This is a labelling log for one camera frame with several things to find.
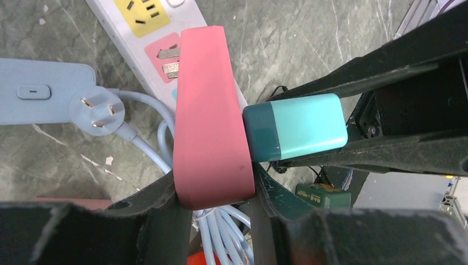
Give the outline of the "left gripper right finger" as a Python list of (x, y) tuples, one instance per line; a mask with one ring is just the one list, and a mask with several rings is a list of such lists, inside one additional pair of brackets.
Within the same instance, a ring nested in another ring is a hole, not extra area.
[(253, 165), (255, 264), (466, 264), (467, 233), (439, 211), (321, 209)]

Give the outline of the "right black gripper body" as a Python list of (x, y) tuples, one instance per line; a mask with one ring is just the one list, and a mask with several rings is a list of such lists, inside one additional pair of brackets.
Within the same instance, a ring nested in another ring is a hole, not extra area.
[(348, 142), (467, 130), (467, 57), (363, 93), (347, 121)]

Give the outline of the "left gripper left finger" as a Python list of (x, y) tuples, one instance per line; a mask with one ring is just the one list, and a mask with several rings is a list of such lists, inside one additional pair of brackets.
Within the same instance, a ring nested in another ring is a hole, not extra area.
[(2, 202), (2, 264), (186, 264), (192, 214), (171, 173), (105, 210)]

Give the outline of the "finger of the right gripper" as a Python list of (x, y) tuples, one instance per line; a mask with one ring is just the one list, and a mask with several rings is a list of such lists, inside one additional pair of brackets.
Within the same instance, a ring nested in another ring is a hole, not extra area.
[(272, 96), (270, 100), (325, 93), (350, 97), (434, 70), (443, 61), (466, 53), (467, 2), (463, 2), (328, 75)]
[(279, 167), (336, 166), (375, 173), (467, 176), (467, 130), (353, 141), (340, 149), (281, 160)]

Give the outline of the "dark green cube socket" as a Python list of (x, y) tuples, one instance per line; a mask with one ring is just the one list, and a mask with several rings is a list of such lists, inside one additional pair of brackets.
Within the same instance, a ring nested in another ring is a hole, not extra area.
[(295, 195), (315, 208), (350, 208), (351, 194), (327, 184), (300, 183), (296, 185)]

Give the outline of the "red cube socket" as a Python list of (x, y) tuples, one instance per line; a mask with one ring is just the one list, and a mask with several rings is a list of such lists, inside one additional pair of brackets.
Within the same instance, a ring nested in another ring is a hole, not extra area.
[[(213, 260), (215, 265), (220, 265), (220, 260), (217, 255), (213, 252)], [(205, 253), (203, 251), (190, 255), (187, 259), (187, 265), (208, 265), (212, 264), (206, 260)]]

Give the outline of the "pink socket adapter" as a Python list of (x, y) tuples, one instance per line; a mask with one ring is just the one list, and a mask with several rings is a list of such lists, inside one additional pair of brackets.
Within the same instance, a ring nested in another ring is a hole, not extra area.
[(83, 198), (35, 198), (34, 202), (62, 202), (72, 203), (89, 210), (102, 210), (112, 205), (109, 199), (83, 199)]

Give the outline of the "pink triangular power strip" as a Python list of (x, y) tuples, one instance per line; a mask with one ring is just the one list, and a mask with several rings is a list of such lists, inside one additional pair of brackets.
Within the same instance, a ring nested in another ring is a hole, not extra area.
[(222, 26), (181, 34), (173, 176), (178, 199), (189, 210), (239, 203), (256, 193)]

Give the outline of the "teal green charger plug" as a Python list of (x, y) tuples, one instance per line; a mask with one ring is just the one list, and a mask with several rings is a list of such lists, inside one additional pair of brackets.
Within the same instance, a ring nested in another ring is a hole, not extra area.
[(348, 141), (341, 100), (333, 93), (249, 105), (242, 115), (254, 162), (337, 149)]

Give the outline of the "light blue power strip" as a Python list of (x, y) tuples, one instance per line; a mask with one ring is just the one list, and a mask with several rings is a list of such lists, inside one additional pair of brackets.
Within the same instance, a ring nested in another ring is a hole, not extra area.
[(70, 100), (95, 84), (86, 64), (2, 58), (1, 125), (69, 123)]

